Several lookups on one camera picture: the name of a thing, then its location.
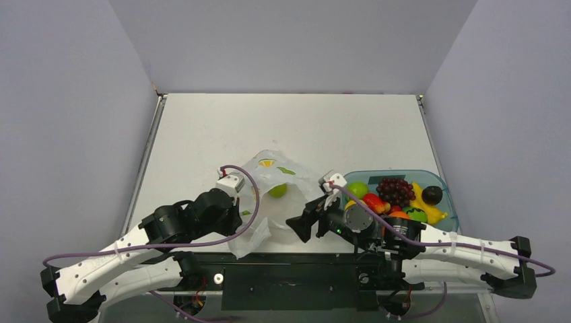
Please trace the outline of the fake yellow lemon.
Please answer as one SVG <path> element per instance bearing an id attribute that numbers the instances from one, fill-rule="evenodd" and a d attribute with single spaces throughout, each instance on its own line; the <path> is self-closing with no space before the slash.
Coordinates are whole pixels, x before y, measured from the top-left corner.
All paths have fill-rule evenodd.
<path id="1" fill-rule="evenodd" d="M 356 208 L 356 207 L 361 207 L 361 206 L 366 206 L 366 203 L 363 200 L 350 200 L 349 202 L 346 203 L 346 205 L 344 206 L 344 211 L 348 211 L 351 208 Z"/>

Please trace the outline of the white plastic bag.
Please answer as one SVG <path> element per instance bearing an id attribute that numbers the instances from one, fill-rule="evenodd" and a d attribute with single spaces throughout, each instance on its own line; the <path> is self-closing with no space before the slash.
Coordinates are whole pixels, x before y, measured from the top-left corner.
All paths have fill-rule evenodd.
<path id="1" fill-rule="evenodd" d="M 317 183 L 320 175 L 310 166 L 268 149 L 258 152 L 242 168 L 255 180 L 261 200 L 250 227 L 228 242 L 230 252 L 237 258 L 253 252 L 291 252 L 300 239 L 286 220 L 301 215 L 307 202 L 323 195 Z M 288 185 L 286 195 L 275 199 L 267 194 L 280 184 Z"/>

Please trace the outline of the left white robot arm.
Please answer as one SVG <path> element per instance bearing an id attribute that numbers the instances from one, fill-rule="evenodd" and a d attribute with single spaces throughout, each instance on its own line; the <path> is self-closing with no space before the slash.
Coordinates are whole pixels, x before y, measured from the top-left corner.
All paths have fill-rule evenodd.
<path id="1" fill-rule="evenodd" d="M 211 233 L 232 236 L 242 225 L 236 189 L 212 188 L 195 200 L 158 207 L 107 247 L 101 256 L 40 274 L 51 296 L 51 322 L 89 322 L 113 303 L 163 288 L 193 289 L 202 283 L 197 259 L 181 249 Z"/>

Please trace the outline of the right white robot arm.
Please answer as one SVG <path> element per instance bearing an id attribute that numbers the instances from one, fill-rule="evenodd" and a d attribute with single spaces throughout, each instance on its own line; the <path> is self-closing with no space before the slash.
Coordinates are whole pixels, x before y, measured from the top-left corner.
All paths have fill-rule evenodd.
<path id="1" fill-rule="evenodd" d="M 475 239 L 412 219 L 381 217 L 362 202 L 341 210 L 325 196 L 306 203 L 302 214 L 286 224 L 303 242 L 317 225 L 316 237 L 332 232 L 352 244 L 354 252 L 379 257 L 381 289 L 463 283 L 513 299 L 530 299 L 537 289 L 535 271 L 526 261 L 531 254 L 526 238 Z"/>

